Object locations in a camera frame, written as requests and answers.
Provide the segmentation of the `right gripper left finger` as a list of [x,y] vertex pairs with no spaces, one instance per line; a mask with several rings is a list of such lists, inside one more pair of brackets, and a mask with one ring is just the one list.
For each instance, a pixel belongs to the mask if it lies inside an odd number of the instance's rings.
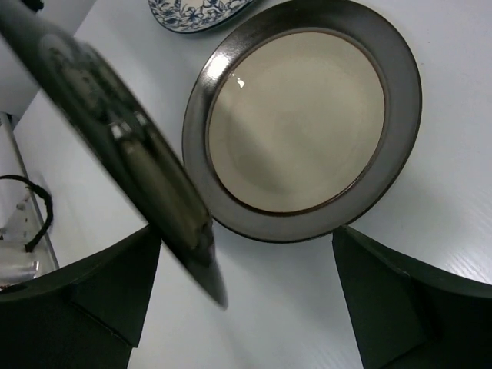
[[161,250],[150,227],[1,292],[3,368],[126,368]]

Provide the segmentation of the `striped dark rim plate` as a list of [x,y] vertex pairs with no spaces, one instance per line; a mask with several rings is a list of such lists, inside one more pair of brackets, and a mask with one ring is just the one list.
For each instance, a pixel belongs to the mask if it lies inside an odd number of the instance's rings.
[[1,3],[1,35],[181,265],[226,308],[210,211],[117,72],[95,48],[23,1]]

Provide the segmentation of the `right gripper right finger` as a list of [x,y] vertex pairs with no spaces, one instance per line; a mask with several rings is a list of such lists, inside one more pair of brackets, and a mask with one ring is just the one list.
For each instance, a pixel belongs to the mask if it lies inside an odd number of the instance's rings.
[[365,368],[489,368],[491,286],[346,226],[332,245]]

